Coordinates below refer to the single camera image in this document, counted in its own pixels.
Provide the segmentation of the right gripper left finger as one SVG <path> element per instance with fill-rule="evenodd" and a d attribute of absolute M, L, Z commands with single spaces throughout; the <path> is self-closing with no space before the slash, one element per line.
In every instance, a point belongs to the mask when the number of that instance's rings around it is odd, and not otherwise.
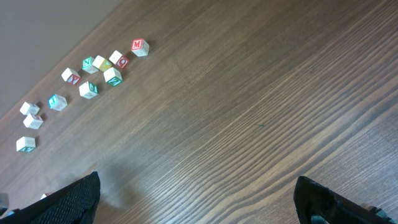
<path fill-rule="evenodd" d="M 1 219 L 2 224 L 92 224 L 100 201 L 96 171 Z"/>

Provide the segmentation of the red letter U block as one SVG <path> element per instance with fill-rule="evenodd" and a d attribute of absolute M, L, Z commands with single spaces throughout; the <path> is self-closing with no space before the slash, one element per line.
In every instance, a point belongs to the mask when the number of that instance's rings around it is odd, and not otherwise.
<path fill-rule="evenodd" d="M 42 200 L 42 199 L 48 197 L 48 196 L 51 195 L 51 194 L 53 194 L 53 192 L 44 193 L 44 194 L 41 196 L 40 200 Z"/>

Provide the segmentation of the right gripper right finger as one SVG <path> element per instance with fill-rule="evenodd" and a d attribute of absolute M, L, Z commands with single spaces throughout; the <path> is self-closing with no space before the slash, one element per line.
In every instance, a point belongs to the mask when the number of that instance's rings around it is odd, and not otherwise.
<path fill-rule="evenodd" d="M 297 179 L 294 204 L 300 224 L 395 223 L 383 209 L 367 210 L 306 176 Z"/>

